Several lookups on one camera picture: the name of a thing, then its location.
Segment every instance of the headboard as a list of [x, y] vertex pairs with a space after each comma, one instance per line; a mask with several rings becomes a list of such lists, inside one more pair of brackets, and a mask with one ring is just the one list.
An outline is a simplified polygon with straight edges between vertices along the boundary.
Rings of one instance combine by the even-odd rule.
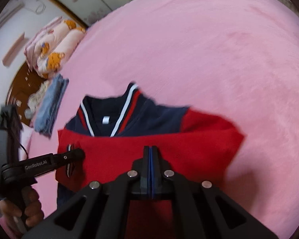
[[29, 96], [36, 93], [45, 79], [38, 76], [36, 71], [30, 71], [26, 62], [23, 63], [14, 77], [6, 99], [6, 104], [16, 104], [21, 122], [28, 125], [30, 120], [25, 117]]

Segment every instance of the orange cartoon bear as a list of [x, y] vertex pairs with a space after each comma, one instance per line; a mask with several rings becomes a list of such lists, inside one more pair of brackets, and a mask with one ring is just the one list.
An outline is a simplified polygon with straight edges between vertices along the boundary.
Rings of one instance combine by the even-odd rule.
[[82, 31], [83, 33], [86, 32], [85, 28], [82, 28], [82, 27], [77, 27], [76, 29]]
[[50, 50], [50, 45], [49, 45], [49, 43], [42, 43], [41, 47], [42, 47], [42, 49], [41, 49], [40, 57], [42, 58], [46, 54], [48, 54], [48, 52]]
[[63, 22], [69, 27], [70, 30], [77, 27], [77, 24], [73, 20], [64, 20]]
[[61, 60], [65, 57], [64, 53], [51, 53], [47, 58], [46, 69], [47, 70], [58, 70], [60, 68]]

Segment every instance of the silver screw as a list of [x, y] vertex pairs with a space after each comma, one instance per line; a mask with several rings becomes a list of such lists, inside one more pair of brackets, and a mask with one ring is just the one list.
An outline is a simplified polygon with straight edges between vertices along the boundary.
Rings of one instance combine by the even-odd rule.
[[136, 177], [137, 176], [137, 171], [134, 171], [134, 170], [130, 170], [128, 171], [128, 177]]
[[210, 181], [203, 181], [201, 185], [206, 189], [210, 189], [212, 187], [212, 183]]
[[166, 177], [173, 177], [174, 174], [175, 174], [175, 173], [174, 173], [172, 170], [166, 170], [166, 171], [164, 171], [164, 175], [165, 175]]
[[91, 188], [92, 190], [94, 190], [94, 189], [97, 189], [97, 188], [100, 186], [100, 183], [97, 182], [97, 181], [90, 182], [89, 186], [90, 186], [90, 188]]

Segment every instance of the pink bed sheet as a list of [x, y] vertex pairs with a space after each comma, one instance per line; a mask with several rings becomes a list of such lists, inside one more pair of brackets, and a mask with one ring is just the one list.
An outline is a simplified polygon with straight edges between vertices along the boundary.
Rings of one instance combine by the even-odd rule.
[[[224, 115], [246, 140], [224, 191], [289, 238], [299, 225], [299, 18], [277, 0], [134, 0], [94, 24], [61, 71], [69, 78], [49, 140], [85, 94], [122, 94], [136, 81], [160, 103]], [[56, 209], [54, 174], [38, 179], [45, 215]]]

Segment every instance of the clothing label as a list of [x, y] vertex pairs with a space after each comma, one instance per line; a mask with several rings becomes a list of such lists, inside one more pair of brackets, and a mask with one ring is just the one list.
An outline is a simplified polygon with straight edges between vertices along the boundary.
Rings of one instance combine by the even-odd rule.
[[102, 124], [108, 124], [110, 122], [110, 117], [109, 116], [104, 116]]

